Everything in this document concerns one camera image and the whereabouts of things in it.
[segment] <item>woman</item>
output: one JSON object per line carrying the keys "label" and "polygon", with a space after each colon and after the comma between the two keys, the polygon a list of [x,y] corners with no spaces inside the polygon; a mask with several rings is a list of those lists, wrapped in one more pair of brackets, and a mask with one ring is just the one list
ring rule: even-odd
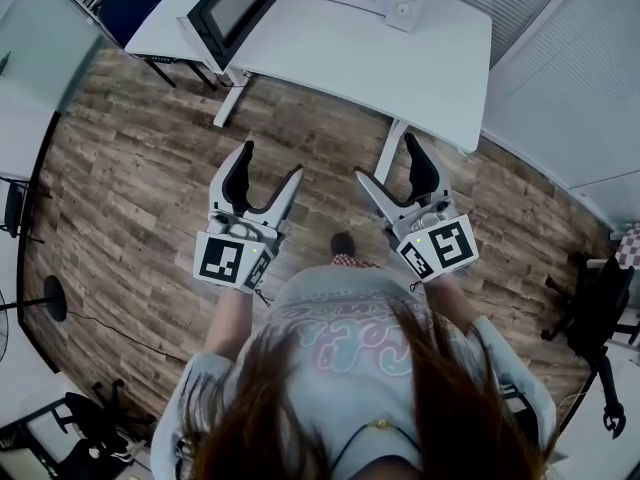
{"label": "woman", "polygon": [[[455,278],[425,285],[426,309],[352,268],[348,234],[331,245],[334,265],[291,279],[253,338],[253,297],[222,292],[154,436],[156,480],[540,478],[555,406]],[[529,394],[533,432],[506,384]]]}

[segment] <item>round black base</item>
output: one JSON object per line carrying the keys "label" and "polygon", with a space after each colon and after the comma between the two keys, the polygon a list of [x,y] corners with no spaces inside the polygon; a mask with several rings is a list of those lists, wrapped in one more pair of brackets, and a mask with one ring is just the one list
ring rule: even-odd
{"label": "round black base", "polygon": [[47,302],[51,318],[56,322],[64,322],[67,318],[67,299],[56,276],[48,276],[44,280],[44,296],[51,299]]}

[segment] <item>hair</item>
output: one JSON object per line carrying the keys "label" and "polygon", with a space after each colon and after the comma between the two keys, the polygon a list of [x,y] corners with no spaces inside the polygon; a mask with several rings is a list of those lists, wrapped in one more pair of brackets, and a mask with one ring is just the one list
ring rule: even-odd
{"label": "hair", "polygon": [[[392,311],[411,351],[421,477],[543,477],[554,440],[544,450],[527,440],[500,396],[484,347],[478,382],[456,362],[443,318],[418,318],[401,303]],[[252,342],[239,371],[199,382],[189,393],[185,437],[195,480],[331,478],[332,458],[321,435],[303,429],[286,394],[295,331],[275,339],[268,329]],[[225,386],[232,372],[237,384],[231,397]]]}

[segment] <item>black shoe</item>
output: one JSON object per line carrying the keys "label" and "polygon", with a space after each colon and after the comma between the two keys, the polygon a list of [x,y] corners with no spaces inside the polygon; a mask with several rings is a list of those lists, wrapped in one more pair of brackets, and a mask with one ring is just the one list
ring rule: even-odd
{"label": "black shoe", "polygon": [[352,258],[356,254],[356,244],[351,238],[348,231],[342,233],[336,233],[331,237],[331,254],[337,256],[338,254],[346,254]]}

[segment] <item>checkered cloth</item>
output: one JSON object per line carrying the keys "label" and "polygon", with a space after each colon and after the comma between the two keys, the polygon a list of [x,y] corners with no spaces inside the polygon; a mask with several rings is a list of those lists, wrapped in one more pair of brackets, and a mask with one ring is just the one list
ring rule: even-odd
{"label": "checkered cloth", "polygon": [[627,231],[616,252],[616,259],[620,268],[640,267],[640,223]]}
{"label": "checkered cloth", "polygon": [[354,267],[354,268],[380,268],[375,263],[369,263],[368,261],[357,260],[352,258],[348,254],[336,254],[333,257],[332,265],[338,265],[339,267]]}

